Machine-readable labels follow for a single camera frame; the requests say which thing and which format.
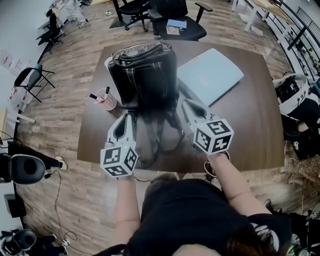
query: hair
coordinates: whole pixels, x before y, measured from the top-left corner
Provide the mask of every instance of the hair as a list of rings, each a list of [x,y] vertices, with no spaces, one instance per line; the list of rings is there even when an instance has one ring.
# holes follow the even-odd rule
[[[252,228],[237,231],[226,246],[226,256],[278,256],[281,254],[274,249],[271,235],[261,239]]]

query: cable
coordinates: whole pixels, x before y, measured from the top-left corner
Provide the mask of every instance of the cable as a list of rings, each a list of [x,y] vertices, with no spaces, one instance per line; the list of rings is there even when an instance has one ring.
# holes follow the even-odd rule
[[[46,174],[44,176],[45,179],[48,179],[50,178],[55,172],[57,172],[59,174],[59,188],[58,188],[58,194],[56,195],[56,199],[54,201],[54,210],[55,210],[55,213],[56,213],[56,216],[58,218],[58,225],[59,225],[59,228],[58,228],[58,236],[59,236],[59,239],[61,240],[61,242],[63,242],[64,240],[67,239],[67,236],[69,236],[70,239],[72,239],[73,241],[78,241],[78,236],[76,235],[75,232],[73,231],[64,231],[62,228],[61,228],[61,222],[60,222],[60,217],[59,217],[59,214],[58,214],[58,210],[57,210],[57,201],[58,201],[58,198],[59,198],[59,194],[60,194],[60,187],[61,187],[61,175],[60,175],[60,172],[56,169],[53,171],[53,173],[49,173],[49,174]],[[77,248],[74,248],[72,247],[70,244],[68,244],[68,246],[78,252],[81,252],[81,253],[84,253],[84,254],[87,254],[87,255],[90,255],[92,256],[92,254],[88,253],[88,252],[85,252],[83,250],[80,250],[80,249],[77,249]]]
[[[0,130],[0,133],[3,133],[3,134],[5,134],[5,135],[7,135],[7,136],[10,137],[10,138],[1,138],[1,137],[0,137],[0,141],[13,140],[15,143],[17,143],[17,140],[18,140],[18,141],[20,141],[21,146],[23,146],[23,143],[22,143],[21,139],[19,139],[19,138],[13,138],[10,134],[8,134],[8,133],[6,133],[6,132],[4,132],[4,131],[2,131],[2,130]],[[0,146],[0,148],[1,148],[1,149],[7,149],[8,146]]]
[[[111,10],[105,10],[100,16],[97,17],[97,13],[94,13],[94,14],[91,14],[91,13],[85,13],[84,15],[85,16],[89,16],[91,15],[92,17],[91,18],[88,18],[88,22],[95,19],[95,20],[98,20],[98,19],[101,19],[103,15],[105,15],[105,17],[109,17],[111,16],[112,14],[114,14],[115,11],[111,11]]]
[[[302,200],[301,200],[302,209],[301,209],[301,214],[300,215],[302,215],[302,213],[304,211],[304,197],[305,197],[305,186],[303,185],[302,186]]]
[[[150,180],[150,179],[142,180],[142,179],[136,178],[136,176],[134,176],[134,178],[135,178],[138,182],[150,182],[150,183],[151,183],[151,180]]]

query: book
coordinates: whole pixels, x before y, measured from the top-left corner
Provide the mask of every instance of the book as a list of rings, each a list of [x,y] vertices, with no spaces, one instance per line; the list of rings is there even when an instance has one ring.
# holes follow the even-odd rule
[[[210,106],[241,78],[242,71],[216,49],[209,49],[177,69],[181,90]]]

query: black pants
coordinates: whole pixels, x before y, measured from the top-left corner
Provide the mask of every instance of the black pants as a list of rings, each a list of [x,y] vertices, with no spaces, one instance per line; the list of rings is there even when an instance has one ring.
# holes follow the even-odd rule
[[[65,252],[65,248],[61,246],[53,246],[55,241],[53,235],[42,236],[36,239],[34,246],[27,252],[30,256],[59,256]]]
[[[17,154],[29,155],[41,159],[46,170],[49,170],[51,167],[60,167],[60,162],[58,160],[35,151],[28,146],[21,145],[13,141],[8,141],[8,155],[12,157],[13,155]]]

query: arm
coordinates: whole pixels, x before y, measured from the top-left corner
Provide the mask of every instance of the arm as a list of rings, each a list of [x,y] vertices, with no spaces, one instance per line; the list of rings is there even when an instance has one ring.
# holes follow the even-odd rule
[[[198,12],[198,15],[196,16],[196,22],[199,23],[201,17],[202,17],[202,14],[204,13],[204,10],[206,10],[207,12],[212,12],[212,8],[209,7],[208,5],[202,3],[202,2],[196,2],[195,3],[197,6],[199,6],[199,12]]]
[[[111,246],[127,244],[140,227],[140,214],[134,175],[119,177],[115,203],[115,232]]]
[[[245,216],[271,214],[251,192],[248,182],[230,163],[225,154],[208,156],[208,160],[219,180],[229,204]]]

